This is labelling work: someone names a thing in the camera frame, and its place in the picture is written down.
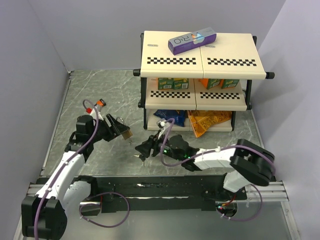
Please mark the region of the brass padlock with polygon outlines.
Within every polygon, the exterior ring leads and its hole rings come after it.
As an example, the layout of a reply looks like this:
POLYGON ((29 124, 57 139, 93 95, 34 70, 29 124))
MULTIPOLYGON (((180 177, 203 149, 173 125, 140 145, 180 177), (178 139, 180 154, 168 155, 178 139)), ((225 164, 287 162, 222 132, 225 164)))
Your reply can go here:
MULTIPOLYGON (((124 120, 123 120, 120 116, 118 116, 118 117, 116 118, 116 120, 117 120, 118 122, 121 122, 123 125, 125 125, 125 126, 127 127, 127 124, 124 122, 124 120)), ((133 133, 131 132, 131 129, 130 129, 130 128, 129 128, 128 130, 126 130, 126 131, 122 134, 122 137, 123 137, 124 140, 130 139, 132 136, 133 136, 133 133)))

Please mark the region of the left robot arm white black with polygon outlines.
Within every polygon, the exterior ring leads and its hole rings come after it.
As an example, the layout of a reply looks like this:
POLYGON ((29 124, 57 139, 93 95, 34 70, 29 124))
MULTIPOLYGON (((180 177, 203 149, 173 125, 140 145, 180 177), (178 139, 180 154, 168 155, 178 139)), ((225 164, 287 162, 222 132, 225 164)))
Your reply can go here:
POLYGON ((26 196, 21 203, 23 236, 61 239, 73 208, 82 200, 93 201, 99 195, 95 177, 76 176, 93 152, 94 143, 109 142, 129 130, 110 114, 99 119, 92 114, 79 116, 58 167, 34 196, 26 196))

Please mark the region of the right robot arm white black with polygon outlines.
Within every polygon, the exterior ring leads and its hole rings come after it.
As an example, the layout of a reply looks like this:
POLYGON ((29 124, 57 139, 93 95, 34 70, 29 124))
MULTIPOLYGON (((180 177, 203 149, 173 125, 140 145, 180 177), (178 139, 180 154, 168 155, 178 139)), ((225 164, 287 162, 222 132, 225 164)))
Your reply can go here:
POLYGON ((230 169, 218 187, 218 193, 223 199, 230 199, 250 184, 266 187, 276 173, 275 156, 246 139, 239 139, 236 144, 226 147, 204 149, 190 146, 181 135, 167 137, 156 134, 150 135, 135 150, 139 152, 138 157, 142 161, 150 156, 167 156, 177 162, 163 162, 164 166, 182 166, 190 172, 230 169))

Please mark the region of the black-headed key bunch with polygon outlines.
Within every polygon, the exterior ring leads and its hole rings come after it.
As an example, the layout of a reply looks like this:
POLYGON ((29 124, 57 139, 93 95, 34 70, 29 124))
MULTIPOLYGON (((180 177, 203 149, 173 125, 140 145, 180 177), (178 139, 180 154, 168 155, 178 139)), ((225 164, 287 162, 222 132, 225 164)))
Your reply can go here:
POLYGON ((135 154, 134 156, 139 158, 142 161, 142 166, 145 167, 146 157, 143 154, 135 154))

